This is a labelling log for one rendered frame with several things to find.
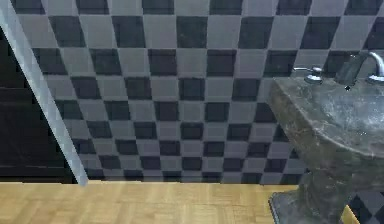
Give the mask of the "chrome sink faucet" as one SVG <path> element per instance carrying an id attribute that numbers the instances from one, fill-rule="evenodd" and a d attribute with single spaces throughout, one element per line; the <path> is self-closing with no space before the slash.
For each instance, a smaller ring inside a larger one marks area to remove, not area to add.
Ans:
<path id="1" fill-rule="evenodd" d="M 367 59 L 372 59 L 374 61 L 374 69 L 372 73 L 366 76 L 366 81 L 370 84 L 384 85 L 384 59 L 372 51 L 351 55 L 350 59 L 346 61 L 336 73 L 334 81 L 341 85 L 353 86 Z"/>

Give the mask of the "grey marble pedestal sink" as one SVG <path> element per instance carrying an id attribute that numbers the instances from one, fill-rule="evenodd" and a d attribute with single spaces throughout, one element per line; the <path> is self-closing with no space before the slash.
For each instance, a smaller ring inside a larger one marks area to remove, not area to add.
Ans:
<path id="1" fill-rule="evenodd" d="M 296 190 L 269 199 L 276 224 L 344 224 L 358 191 L 384 191 L 384 86 L 274 78 L 268 104 L 308 167 Z"/>

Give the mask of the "pale grey door frame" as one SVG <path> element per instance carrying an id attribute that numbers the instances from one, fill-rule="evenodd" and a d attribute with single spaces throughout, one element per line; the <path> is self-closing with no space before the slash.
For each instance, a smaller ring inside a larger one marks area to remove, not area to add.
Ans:
<path id="1" fill-rule="evenodd" d="M 72 174 L 79 185 L 86 186 L 89 181 L 88 175 L 51 95 L 11 0 L 0 0 L 0 27 L 47 119 L 48 125 L 60 146 Z"/>

